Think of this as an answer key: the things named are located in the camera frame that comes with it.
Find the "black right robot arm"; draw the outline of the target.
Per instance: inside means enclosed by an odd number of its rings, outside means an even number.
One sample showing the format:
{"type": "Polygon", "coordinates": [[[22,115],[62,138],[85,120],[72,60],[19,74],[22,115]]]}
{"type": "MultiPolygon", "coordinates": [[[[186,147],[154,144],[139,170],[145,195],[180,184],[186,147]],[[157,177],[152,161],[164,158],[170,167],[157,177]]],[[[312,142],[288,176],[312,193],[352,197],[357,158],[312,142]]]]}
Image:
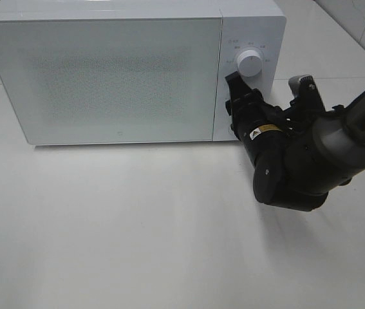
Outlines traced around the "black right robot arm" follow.
{"type": "Polygon", "coordinates": [[[226,77],[231,129],[254,167],[256,200],[309,212],[365,170],[365,91],[327,110],[311,75],[290,78],[283,109],[265,102],[239,73],[226,77]]]}

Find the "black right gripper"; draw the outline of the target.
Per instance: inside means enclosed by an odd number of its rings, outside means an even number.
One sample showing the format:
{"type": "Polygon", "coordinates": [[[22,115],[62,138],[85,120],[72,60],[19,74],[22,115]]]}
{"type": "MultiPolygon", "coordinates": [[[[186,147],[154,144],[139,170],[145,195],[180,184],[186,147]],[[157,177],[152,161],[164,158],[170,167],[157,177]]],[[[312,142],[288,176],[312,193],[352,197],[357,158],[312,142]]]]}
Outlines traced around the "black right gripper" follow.
{"type": "Polygon", "coordinates": [[[243,144],[253,167],[263,154],[283,151],[289,136],[270,117],[275,108],[267,104],[257,89],[251,89],[235,71],[225,77],[230,99],[226,102],[231,129],[243,144]]]}

